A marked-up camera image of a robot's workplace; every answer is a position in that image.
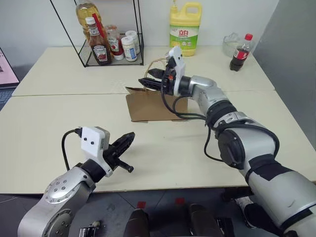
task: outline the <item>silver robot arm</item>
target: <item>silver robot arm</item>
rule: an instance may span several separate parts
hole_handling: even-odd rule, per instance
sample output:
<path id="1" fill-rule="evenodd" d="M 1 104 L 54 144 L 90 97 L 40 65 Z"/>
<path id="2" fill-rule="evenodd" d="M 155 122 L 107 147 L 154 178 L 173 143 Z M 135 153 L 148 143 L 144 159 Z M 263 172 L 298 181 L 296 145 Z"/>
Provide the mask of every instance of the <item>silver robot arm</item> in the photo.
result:
<path id="1" fill-rule="evenodd" d="M 277 136 L 238 112 L 215 81 L 184 76 L 185 63 L 179 47 L 170 50 L 166 59 L 166 70 L 148 71 L 161 79 L 160 84 L 150 78 L 139 81 L 148 88 L 160 88 L 162 97 L 169 94 L 195 100 L 206 125 L 215 131 L 223 162 L 245 177 L 258 204 L 284 231 L 284 236 L 316 236 L 316 186 L 275 160 L 279 149 Z"/>
<path id="2" fill-rule="evenodd" d="M 40 201 L 23 217 L 18 228 L 19 237 L 68 236 L 76 212 L 85 205 L 95 189 L 95 183 L 110 177 L 118 167 L 133 171 L 119 156 L 132 143 L 135 134 L 128 133 L 109 144 L 110 133 L 99 127 L 76 129 L 86 162 L 53 180 Z"/>

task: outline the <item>red bottle cap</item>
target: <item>red bottle cap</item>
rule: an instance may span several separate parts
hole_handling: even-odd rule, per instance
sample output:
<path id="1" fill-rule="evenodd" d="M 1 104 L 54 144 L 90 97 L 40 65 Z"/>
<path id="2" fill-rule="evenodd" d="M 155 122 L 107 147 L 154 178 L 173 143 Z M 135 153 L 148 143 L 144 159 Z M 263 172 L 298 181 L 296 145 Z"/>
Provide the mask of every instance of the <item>red bottle cap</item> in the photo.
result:
<path id="1" fill-rule="evenodd" d="M 245 40 L 252 40 L 253 35 L 252 34 L 246 34 Z"/>

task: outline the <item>dish soap bottle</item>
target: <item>dish soap bottle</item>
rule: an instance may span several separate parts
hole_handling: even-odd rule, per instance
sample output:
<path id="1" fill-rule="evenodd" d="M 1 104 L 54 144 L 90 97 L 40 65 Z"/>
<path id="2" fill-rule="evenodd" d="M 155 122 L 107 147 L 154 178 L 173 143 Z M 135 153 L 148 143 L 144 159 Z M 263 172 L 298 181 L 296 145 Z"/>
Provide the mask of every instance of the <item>dish soap bottle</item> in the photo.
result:
<path id="1" fill-rule="evenodd" d="M 192 56 L 197 47 L 202 5 L 199 2 L 187 2 L 178 11 L 175 2 L 173 0 L 174 4 L 170 9 L 170 47 L 179 46 L 183 56 Z M 188 8 L 196 8 L 197 13 L 188 12 Z"/>
<path id="2" fill-rule="evenodd" d="M 83 34 L 85 36 L 85 38 L 87 39 L 87 42 L 90 41 L 90 33 L 89 33 L 89 29 L 88 29 L 88 25 L 85 22 L 86 17 L 92 17 L 93 14 L 96 14 L 99 22 L 101 23 L 101 16 L 100 13 L 97 9 L 97 7 L 90 2 L 89 0 L 78 0 L 77 1 L 78 5 L 76 7 L 76 14 L 77 14 L 77 18 L 79 20 L 79 23 L 82 25 L 82 29 L 83 29 Z M 101 28 L 103 31 L 103 35 L 106 37 L 106 32 L 105 29 L 101 23 Z"/>

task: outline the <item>white wall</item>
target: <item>white wall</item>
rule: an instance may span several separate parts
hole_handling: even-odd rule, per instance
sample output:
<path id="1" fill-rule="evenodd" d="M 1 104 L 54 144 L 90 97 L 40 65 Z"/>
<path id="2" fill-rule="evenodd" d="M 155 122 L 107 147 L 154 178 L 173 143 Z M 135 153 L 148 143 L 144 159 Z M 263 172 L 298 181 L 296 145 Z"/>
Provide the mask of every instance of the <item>white wall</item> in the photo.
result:
<path id="1" fill-rule="evenodd" d="M 168 45 L 171 0 L 139 0 L 146 45 Z M 54 0 L 66 27 L 71 27 L 75 44 L 83 36 L 73 0 Z M 134 24 L 132 0 L 95 0 L 103 24 L 118 24 L 122 30 Z M 186 1 L 178 0 L 182 7 Z M 203 16 L 198 38 L 200 45 L 220 45 L 225 35 L 235 31 L 261 37 L 278 0 L 199 0 Z M 0 47 L 20 77 L 49 46 L 70 42 L 49 0 L 2 0 L 0 3 Z"/>

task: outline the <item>bottle label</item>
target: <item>bottle label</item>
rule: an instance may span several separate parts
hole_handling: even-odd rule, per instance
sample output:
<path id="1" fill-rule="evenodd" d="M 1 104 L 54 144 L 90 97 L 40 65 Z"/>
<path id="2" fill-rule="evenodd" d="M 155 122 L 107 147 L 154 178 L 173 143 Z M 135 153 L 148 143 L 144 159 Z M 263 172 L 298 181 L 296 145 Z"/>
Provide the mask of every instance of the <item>bottle label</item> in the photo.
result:
<path id="1" fill-rule="evenodd" d="M 243 60 L 243 59 L 246 59 L 248 57 L 248 54 L 249 54 L 249 52 L 247 52 L 247 51 L 242 51 L 242 50 L 236 49 L 235 53 L 234 53 L 234 57 L 236 59 Z"/>
<path id="2" fill-rule="evenodd" d="M 91 36 L 97 36 L 100 34 L 97 27 L 93 27 L 93 28 L 89 27 L 89 33 Z"/>
<path id="3" fill-rule="evenodd" d="M 179 46 L 181 49 L 195 49 L 198 41 L 199 26 L 170 25 L 170 47 Z"/>
<path id="4" fill-rule="evenodd" d="M 124 48 L 125 57 L 127 60 L 133 60 L 136 56 L 136 49 L 133 48 Z"/>
<path id="5" fill-rule="evenodd" d="M 118 52 L 119 51 L 119 41 L 116 37 L 108 37 L 109 44 L 111 46 L 111 51 Z"/>
<path id="6" fill-rule="evenodd" d="M 97 58 L 100 62 L 104 62 L 108 60 L 107 49 L 103 45 L 94 46 L 93 51 L 97 55 Z"/>

